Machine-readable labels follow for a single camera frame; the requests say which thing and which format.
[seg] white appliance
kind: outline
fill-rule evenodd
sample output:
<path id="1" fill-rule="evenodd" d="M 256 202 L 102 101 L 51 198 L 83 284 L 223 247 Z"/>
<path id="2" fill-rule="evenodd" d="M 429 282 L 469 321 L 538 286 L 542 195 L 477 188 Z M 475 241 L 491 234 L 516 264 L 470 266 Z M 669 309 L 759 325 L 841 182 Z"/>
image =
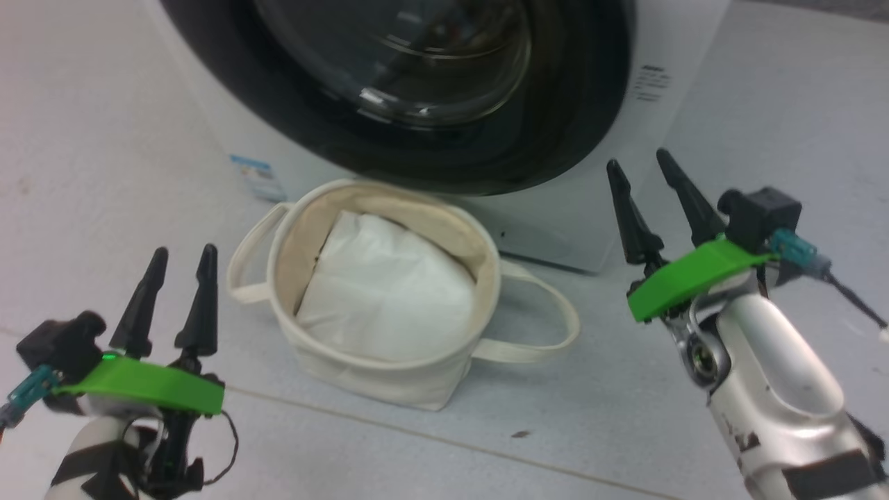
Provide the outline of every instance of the white appliance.
<path id="1" fill-rule="evenodd" d="M 502 252 L 598 270 L 730 0 L 146 0 L 254 191 L 453 195 Z"/>

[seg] green mount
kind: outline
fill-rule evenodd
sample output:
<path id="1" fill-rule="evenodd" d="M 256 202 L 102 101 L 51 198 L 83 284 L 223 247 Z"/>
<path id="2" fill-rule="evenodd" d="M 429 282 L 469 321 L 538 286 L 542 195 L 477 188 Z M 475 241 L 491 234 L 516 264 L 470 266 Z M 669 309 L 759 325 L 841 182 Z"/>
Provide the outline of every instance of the green mount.
<path id="1" fill-rule="evenodd" d="M 629 310 L 636 321 L 648 321 L 727 278 L 777 259 L 775 254 L 749 254 L 727 239 L 709 241 L 648 277 L 628 297 Z"/>
<path id="2" fill-rule="evenodd" d="M 225 387 L 178 368 L 105 354 L 84 380 L 60 386 L 53 393 L 98 394 L 172 410 L 219 415 Z"/>

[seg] cable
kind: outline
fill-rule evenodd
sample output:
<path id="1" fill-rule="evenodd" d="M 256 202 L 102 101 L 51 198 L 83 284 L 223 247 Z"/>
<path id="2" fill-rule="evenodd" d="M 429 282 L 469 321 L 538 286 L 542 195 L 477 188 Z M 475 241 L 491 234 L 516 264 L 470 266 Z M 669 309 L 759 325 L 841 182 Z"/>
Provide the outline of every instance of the cable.
<path id="1" fill-rule="evenodd" d="M 851 302 L 853 306 L 858 308 L 858 310 L 863 312 L 868 318 L 873 319 L 881 330 L 885 330 L 887 327 L 889 327 L 889 323 L 886 323 L 885 319 L 880 318 L 880 315 L 872 310 L 866 303 L 864 303 L 864 301 L 848 286 L 843 285 L 842 283 L 837 281 L 837 277 L 835 277 L 833 273 L 828 271 L 827 274 L 824 275 L 824 281 L 833 285 L 833 287 L 836 288 L 837 291 L 846 298 L 846 300 Z"/>
<path id="2" fill-rule="evenodd" d="M 235 449 L 231 452 L 231 461 L 228 462 L 228 465 L 225 469 L 222 469 L 222 472 L 219 473 L 215 478 L 211 480 L 204 481 L 204 486 L 210 486 L 218 480 L 221 480 L 228 471 L 231 471 L 231 468 L 235 466 L 235 460 L 237 459 L 237 450 L 241 447 L 241 440 L 237 437 L 237 429 L 235 428 L 235 422 L 231 419 L 231 415 L 228 414 L 227 411 L 222 410 L 222 415 L 228 419 L 228 426 L 231 427 L 231 435 L 235 438 Z"/>

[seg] teal connector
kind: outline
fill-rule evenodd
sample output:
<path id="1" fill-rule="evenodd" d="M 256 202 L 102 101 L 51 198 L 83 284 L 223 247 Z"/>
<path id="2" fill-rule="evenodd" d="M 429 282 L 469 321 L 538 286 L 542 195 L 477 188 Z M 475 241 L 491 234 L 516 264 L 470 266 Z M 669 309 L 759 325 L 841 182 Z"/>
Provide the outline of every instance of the teal connector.
<path id="1" fill-rule="evenodd" d="M 59 385 L 61 380 L 53 373 L 52 368 L 48 365 L 37 367 L 6 397 L 8 402 L 0 407 L 0 428 L 14 428 L 31 407 L 49 396 Z"/>
<path id="2" fill-rule="evenodd" d="M 769 250 L 782 261 L 796 264 L 806 276 L 823 280 L 830 273 L 830 259 L 791 230 L 776 230 L 769 241 Z"/>

